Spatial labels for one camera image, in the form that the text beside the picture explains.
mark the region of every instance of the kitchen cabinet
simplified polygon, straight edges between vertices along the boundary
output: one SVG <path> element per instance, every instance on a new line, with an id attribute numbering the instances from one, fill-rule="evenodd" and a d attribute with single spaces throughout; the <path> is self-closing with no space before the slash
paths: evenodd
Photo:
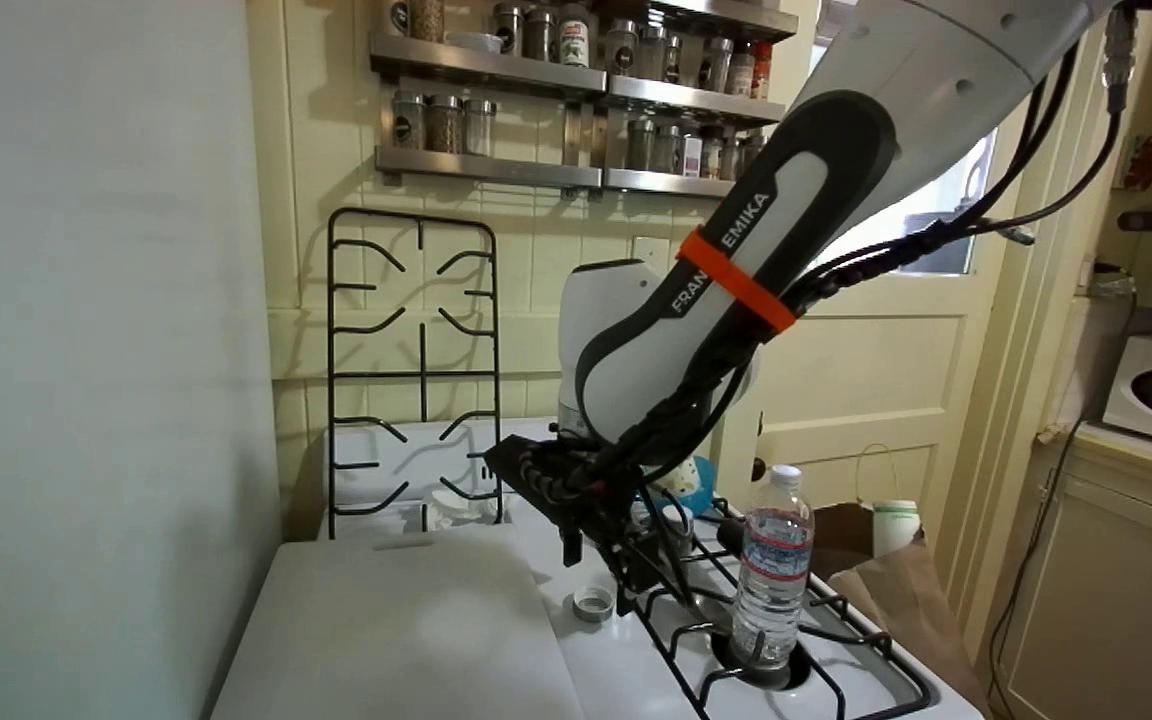
<path id="1" fill-rule="evenodd" d="M 1086 429 L 1014 622 L 1023 715 L 1152 715 L 1152 443 Z"/>
<path id="2" fill-rule="evenodd" d="M 792 10 L 782 10 L 765 0 L 656 0 L 652 7 L 674 10 L 677 33 L 696 34 L 743 34 L 743 40 L 783 40 L 800 27 Z M 494 88 L 515 95 L 561 100 L 566 137 L 601 137 L 590 159 L 577 159 L 566 144 L 561 163 L 541 159 L 498 159 L 498 156 L 461 156 L 461 151 L 429 151 L 411 144 L 386 138 L 373 146 L 373 163 L 394 177 L 461 177 L 461 180 L 498 180 L 498 184 L 541 184 L 541 187 L 574 187 L 574 193 L 656 193 L 656 196 L 729 196 L 733 180 L 726 177 L 693 177 L 693 171 L 656 171 L 656 168 L 623 168 L 619 128 L 628 113 L 656 107 L 668 121 L 696 121 L 703 128 L 726 133 L 761 133 L 776 123 L 789 107 L 756 95 L 733 95 L 674 78 L 647 78 L 633 73 L 610 66 L 577 66 L 548 64 L 510 50 L 489 50 L 473 44 L 437 44 L 398 33 L 368 34 L 373 73 L 401 88 L 405 78 L 429 82 L 461 82 L 461 88 Z"/>

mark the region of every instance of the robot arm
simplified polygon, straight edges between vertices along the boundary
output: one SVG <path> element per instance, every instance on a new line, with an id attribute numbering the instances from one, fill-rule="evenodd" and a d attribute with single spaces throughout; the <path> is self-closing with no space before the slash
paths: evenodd
<path id="1" fill-rule="evenodd" d="M 633 535 L 628 507 L 714 433 L 756 345 L 835 287 L 818 266 L 819 250 L 961 159 L 1107 7 L 1113 0 L 860 4 L 661 282 L 636 263 L 574 274 L 561 397 L 570 429 L 551 443 L 506 439 L 489 452 L 498 477 L 566 529 L 570 559 L 583 532 L 619 583 L 661 580 L 661 563 L 628 559 L 661 538 Z M 937 231 L 910 244 L 911 255 L 894 255 L 903 263 L 931 246 Z"/>

